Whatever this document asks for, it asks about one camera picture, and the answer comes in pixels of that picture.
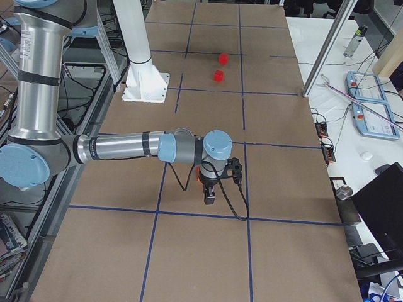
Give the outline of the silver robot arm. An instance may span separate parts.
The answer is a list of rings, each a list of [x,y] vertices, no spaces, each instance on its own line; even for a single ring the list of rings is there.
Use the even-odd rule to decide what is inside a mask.
[[[60,135],[56,130],[64,39],[74,30],[98,32],[96,1],[16,1],[21,23],[18,107],[15,126],[1,147],[1,178],[29,188],[92,160],[156,157],[198,168],[204,201],[212,204],[214,186],[235,176],[232,140],[220,130],[204,137],[180,128],[108,137]]]

